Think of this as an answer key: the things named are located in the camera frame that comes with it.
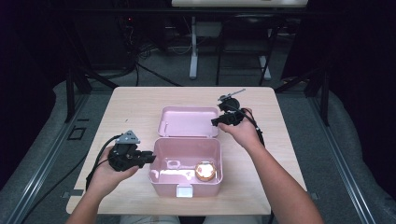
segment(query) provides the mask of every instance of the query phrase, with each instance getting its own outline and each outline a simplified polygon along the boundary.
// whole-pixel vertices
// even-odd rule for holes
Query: pink container
[[[214,107],[168,106],[163,109],[154,145],[157,156],[149,178],[159,196],[210,197],[219,193],[222,180],[219,129],[210,120],[218,117]],[[216,175],[205,182],[195,176],[195,165],[213,162]]]

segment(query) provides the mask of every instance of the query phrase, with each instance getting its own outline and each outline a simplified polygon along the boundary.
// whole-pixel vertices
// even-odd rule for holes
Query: table top
[[[308,0],[172,0],[173,7],[305,7]]]
[[[132,130],[140,139],[139,150],[153,150],[163,108],[210,106],[217,108],[221,95],[240,87],[118,87],[114,90],[97,130],[75,189],[85,189],[86,176],[103,144],[114,135]],[[276,95],[270,88],[246,88],[234,96],[242,107],[253,110],[263,131],[265,145],[276,160],[306,189]],[[219,131],[223,179],[216,197],[160,197],[149,181],[149,164],[122,181],[100,204],[99,214],[117,215],[267,215],[271,208],[251,158],[233,138]],[[68,213],[81,196],[71,196]]]

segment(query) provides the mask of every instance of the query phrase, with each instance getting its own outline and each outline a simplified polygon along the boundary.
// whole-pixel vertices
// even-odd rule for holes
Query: hand
[[[94,194],[95,197],[100,199],[107,196],[122,180],[131,177],[139,169],[138,166],[134,166],[124,172],[115,171],[107,160],[111,148],[113,147],[107,147],[104,150],[98,163],[100,165],[96,168],[90,186],[87,189],[87,193]]]
[[[246,115],[253,119],[251,109],[247,108],[246,110]],[[224,132],[230,133],[233,136],[233,139],[235,139],[235,141],[245,149],[262,144],[259,136],[257,135],[256,128],[247,118],[244,118],[236,126],[219,123],[218,127]]]

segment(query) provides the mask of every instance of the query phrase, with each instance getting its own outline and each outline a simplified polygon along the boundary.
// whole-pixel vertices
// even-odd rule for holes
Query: black curtain
[[[307,10],[346,16],[302,20],[282,77],[301,76],[331,54],[330,89],[355,124],[363,160],[396,199],[395,2],[309,0]]]

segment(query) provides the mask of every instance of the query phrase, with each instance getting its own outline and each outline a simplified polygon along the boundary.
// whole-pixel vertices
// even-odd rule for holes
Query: pink box lid
[[[163,109],[158,134],[161,137],[216,137],[219,128],[211,120],[219,116],[215,107],[167,106]]]

